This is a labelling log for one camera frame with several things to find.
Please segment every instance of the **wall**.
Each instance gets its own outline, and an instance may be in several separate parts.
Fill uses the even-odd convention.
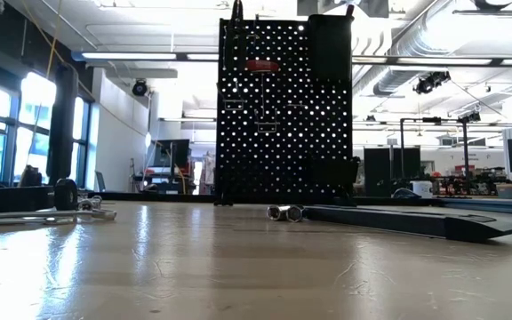
[[[353,156],[364,159],[360,148],[353,149]],[[446,175],[452,172],[456,165],[464,165],[463,149],[425,150],[420,152],[421,161],[434,161],[435,171]],[[476,168],[505,167],[505,157],[501,149],[469,150],[469,165]]]
[[[103,173],[107,190],[130,191],[131,159],[136,172],[145,162],[148,109],[107,79],[101,68],[94,70],[93,88],[100,105],[96,171]]]

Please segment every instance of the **pegboard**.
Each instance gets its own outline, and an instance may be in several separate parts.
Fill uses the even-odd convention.
[[[352,157],[350,83],[311,78],[306,22],[244,23],[246,59],[270,60],[280,69],[271,74],[226,69],[228,21],[221,21],[217,195],[237,203],[340,196],[341,186],[317,181],[312,171],[317,161]]]

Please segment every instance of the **ceiling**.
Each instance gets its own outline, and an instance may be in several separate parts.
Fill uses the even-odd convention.
[[[38,23],[53,33],[59,0],[6,0],[26,13],[28,5]],[[60,10],[63,21],[59,39],[73,51],[117,52],[217,52],[218,23],[230,16],[230,0],[75,0],[63,1]],[[415,20],[434,0],[391,0],[390,19],[370,18],[361,10],[356,12],[353,25],[353,53],[385,54],[400,30]],[[458,0],[461,9],[471,9],[469,0]],[[244,16],[259,14],[262,19],[306,19],[297,17],[298,0],[244,0]],[[329,14],[343,14],[339,7]],[[456,42],[459,46],[451,55],[512,56],[512,18],[453,17],[438,27],[432,25],[433,42]],[[110,69],[110,78],[128,90],[134,78],[147,73],[149,83],[174,76],[167,69],[177,71],[179,82],[186,89],[187,116],[209,116],[216,112],[216,63],[186,62],[117,62],[97,64]],[[355,79],[369,68],[354,67]],[[483,99],[497,111],[512,99],[512,69],[506,68],[450,68],[452,80],[429,95],[412,91],[417,81],[413,78],[387,97],[375,97],[365,90],[354,97],[354,115],[363,119],[376,115],[377,119],[397,120],[408,115],[452,116],[472,109],[477,101],[461,90]],[[500,116],[481,106],[492,121]]]

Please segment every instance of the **table surface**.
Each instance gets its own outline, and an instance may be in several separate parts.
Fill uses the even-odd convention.
[[[115,222],[0,227],[0,319],[512,319],[512,236],[273,222],[261,205],[105,206]]]

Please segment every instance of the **black column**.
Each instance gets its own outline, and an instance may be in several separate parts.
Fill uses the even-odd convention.
[[[46,165],[50,185],[70,175],[78,73],[70,66],[59,65],[55,83],[57,93],[52,106],[49,157]]]

